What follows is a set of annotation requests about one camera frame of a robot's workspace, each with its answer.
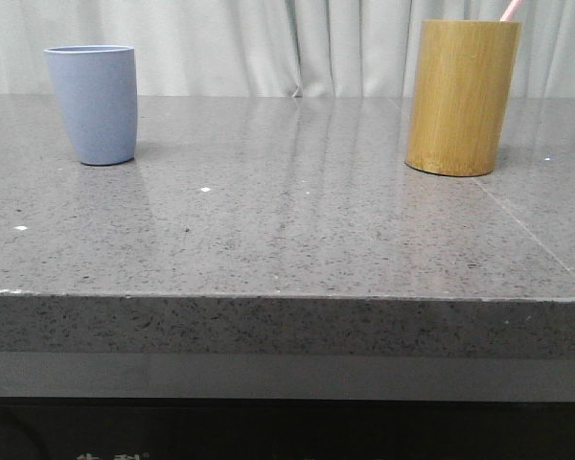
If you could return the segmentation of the bamboo cylinder holder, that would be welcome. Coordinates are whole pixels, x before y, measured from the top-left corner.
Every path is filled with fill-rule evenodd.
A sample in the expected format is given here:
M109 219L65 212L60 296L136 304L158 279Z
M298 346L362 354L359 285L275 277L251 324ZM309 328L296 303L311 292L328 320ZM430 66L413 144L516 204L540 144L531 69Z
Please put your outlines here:
M520 30L512 21L424 21L407 166L458 177L494 170Z

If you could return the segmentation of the grey-white curtain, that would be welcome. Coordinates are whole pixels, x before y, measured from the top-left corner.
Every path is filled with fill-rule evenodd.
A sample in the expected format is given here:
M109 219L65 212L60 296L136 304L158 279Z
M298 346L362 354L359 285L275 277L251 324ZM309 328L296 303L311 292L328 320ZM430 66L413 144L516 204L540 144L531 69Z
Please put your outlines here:
M402 97L423 22L503 1L0 1L0 93L46 93L45 49L134 48L154 96Z

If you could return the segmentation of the pink chopstick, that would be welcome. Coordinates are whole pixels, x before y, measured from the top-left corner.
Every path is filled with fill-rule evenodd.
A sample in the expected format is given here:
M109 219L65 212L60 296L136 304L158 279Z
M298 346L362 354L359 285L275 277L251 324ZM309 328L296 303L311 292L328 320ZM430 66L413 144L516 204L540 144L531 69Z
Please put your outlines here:
M517 13L522 0L511 0L499 18L500 22L511 22Z

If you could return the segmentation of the blue plastic cup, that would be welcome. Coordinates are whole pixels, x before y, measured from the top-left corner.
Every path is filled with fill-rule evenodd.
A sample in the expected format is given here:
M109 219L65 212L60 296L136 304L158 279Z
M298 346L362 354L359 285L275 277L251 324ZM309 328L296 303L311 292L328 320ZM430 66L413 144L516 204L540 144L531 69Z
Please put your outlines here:
M69 140L85 165L134 158L138 105L135 50L85 45L44 50Z

